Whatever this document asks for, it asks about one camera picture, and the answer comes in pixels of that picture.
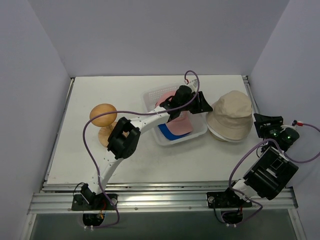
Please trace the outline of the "pink baseball cap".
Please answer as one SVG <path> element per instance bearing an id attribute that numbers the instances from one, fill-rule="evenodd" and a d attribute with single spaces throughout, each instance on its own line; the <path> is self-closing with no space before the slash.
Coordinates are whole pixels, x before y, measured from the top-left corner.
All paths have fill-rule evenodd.
<path id="1" fill-rule="evenodd" d="M 168 140 L 177 140 L 193 131 L 193 126 L 186 111 L 182 111 L 174 120 L 158 125 L 162 134 Z"/>

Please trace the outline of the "beige bucket hat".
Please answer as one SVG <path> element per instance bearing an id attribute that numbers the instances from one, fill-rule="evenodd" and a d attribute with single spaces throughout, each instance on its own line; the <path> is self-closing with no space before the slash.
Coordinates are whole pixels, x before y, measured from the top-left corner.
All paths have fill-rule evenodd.
<path id="1" fill-rule="evenodd" d="M 250 98 L 237 90 L 222 95 L 206 115 L 206 123 L 218 134 L 231 140 L 245 139 L 253 126 Z"/>

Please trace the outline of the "white bucket hat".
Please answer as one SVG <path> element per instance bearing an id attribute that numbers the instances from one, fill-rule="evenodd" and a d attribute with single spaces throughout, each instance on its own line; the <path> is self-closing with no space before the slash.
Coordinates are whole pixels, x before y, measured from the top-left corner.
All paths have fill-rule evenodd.
<path id="1" fill-rule="evenodd" d="M 220 135 L 219 133 L 217 133 L 213 128 L 211 128 L 209 125 L 207 125 L 207 128 L 208 130 L 210 131 L 210 134 L 218 141 L 221 141 L 221 142 L 229 142 L 229 143 L 240 143 L 242 142 L 243 140 L 240 139 L 240 140 L 232 140 L 232 139 L 229 139 L 227 137 L 224 137 L 222 135 Z"/>

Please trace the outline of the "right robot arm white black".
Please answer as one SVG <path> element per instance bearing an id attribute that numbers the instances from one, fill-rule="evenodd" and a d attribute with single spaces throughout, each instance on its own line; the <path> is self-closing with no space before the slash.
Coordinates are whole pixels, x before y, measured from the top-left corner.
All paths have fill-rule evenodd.
<path id="1" fill-rule="evenodd" d="M 222 193 L 223 203 L 230 207 L 253 196 L 274 199 L 299 169 L 285 156 L 300 138 L 295 126 L 283 125 L 281 116 L 253 116 L 257 136 L 263 139 L 254 149 L 261 148 L 261 155 L 243 178 L 232 182 L 236 170 L 231 172 L 229 187 Z"/>

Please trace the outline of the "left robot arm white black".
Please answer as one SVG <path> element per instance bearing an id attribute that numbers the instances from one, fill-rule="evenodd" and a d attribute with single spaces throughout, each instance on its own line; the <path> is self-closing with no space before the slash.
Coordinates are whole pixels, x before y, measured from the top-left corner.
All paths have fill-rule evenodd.
<path id="1" fill-rule="evenodd" d="M 83 204 L 88 209 L 95 210 L 100 206 L 102 199 L 110 199 L 105 193 L 104 186 L 120 163 L 134 154 L 142 134 L 159 125 L 175 121 L 184 112 L 197 115 L 212 111 L 213 108 L 198 87 L 181 85 L 173 95 L 157 101 L 156 107 L 150 112 L 135 112 L 136 118 L 133 119 L 121 117 L 107 137 L 106 167 L 101 170 L 95 161 L 96 177 L 81 187 Z"/>

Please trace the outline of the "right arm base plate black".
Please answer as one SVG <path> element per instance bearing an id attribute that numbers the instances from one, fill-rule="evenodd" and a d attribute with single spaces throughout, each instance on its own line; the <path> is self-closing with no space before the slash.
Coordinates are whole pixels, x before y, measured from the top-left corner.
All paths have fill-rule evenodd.
<path id="1" fill-rule="evenodd" d="M 239 198 L 235 193 L 226 191 L 207 192 L 207 206 L 210 209 L 237 209 L 237 208 L 251 208 L 251 202 L 244 201 Z"/>

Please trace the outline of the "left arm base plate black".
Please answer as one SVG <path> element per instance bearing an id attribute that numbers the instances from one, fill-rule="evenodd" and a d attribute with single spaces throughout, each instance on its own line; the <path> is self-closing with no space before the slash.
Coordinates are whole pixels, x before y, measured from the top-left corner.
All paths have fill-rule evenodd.
<path id="1" fill-rule="evenodd" d="M 105 197 L 103 193 L 96 195 L 93 198 L 93 202 L 89 204 L 81 194 L 75 194 L 73 196 L 72 211 L 113 211 L 115 208 L 110 201 Z"/>

